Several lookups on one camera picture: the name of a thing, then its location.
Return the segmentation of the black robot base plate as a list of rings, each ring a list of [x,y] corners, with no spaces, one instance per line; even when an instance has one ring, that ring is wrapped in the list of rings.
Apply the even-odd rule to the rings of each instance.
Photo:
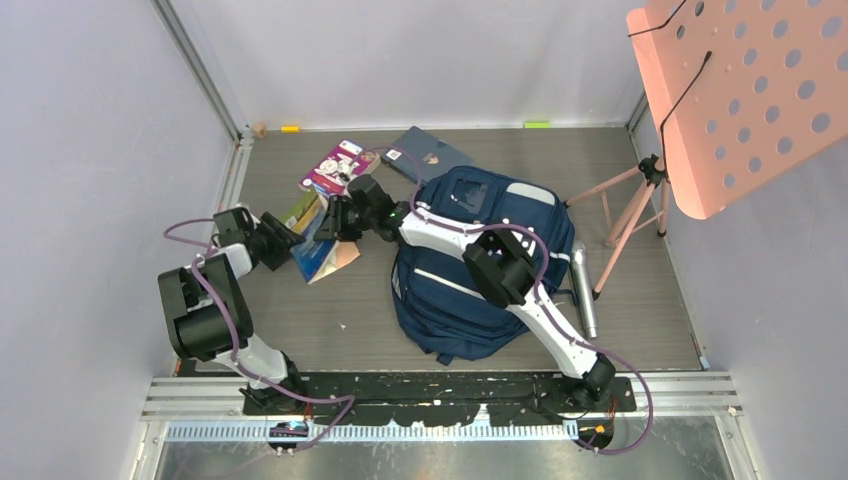
[[[494,426],[555,425],[587,414],[606,416],[636,409],[631,382],[617,377],[592,407],[575,396],[575,380],[553,372],[307,372],[295,391],[304,403],[272,389],[243,387],[249,416],[303,414],[327,426],[354,396],[343,425],[448,427],[470,424],[486,413]]]

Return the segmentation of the purple cartoon book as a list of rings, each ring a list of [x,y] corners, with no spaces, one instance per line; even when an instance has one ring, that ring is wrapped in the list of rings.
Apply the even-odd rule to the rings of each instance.
[[[298,182],[301,190],[314,190],[319,195],[331,197],[345,195],[348,184],[363,174],[371,174],[379,165],[378,153],[344,139],[333,147]]]

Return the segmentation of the blue green landscape book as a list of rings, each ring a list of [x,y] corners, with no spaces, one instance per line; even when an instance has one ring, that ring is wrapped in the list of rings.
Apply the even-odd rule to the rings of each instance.
[[[360,257],[355,243],[315,240],[324,215],[326,201],[314,190],[306,192],[283,216],[283,224],[305,241],[290,249],[294,262],[308,285],[348,266]]]

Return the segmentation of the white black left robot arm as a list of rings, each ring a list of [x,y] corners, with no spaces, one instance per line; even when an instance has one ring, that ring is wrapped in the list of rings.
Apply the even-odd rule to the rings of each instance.
[[[214,232],[188,265],[157,278],[169,341],[182,360],[214,362],[243,377],[250,407],[293,414],[307,402],[294,362],[255,332],[242,277],[263,265],[274,271],[304,237],[272,214],[236,206],[213,214]]]

